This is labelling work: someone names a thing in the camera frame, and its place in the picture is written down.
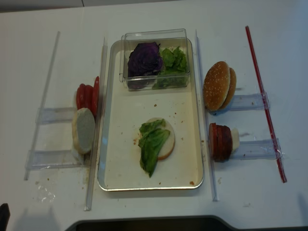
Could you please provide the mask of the dark grey robot base edge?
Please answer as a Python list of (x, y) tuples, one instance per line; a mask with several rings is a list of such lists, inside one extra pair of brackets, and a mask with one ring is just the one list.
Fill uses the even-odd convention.
[(237, 231), (215, 216), (82, 220), (68, 231)]

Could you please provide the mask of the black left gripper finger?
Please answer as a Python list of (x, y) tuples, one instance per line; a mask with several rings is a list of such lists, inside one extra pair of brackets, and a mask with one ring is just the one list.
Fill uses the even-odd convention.
[(7, 203), (0, 206), (0, 231), (6, 231), (10, 218), (10, 210)]

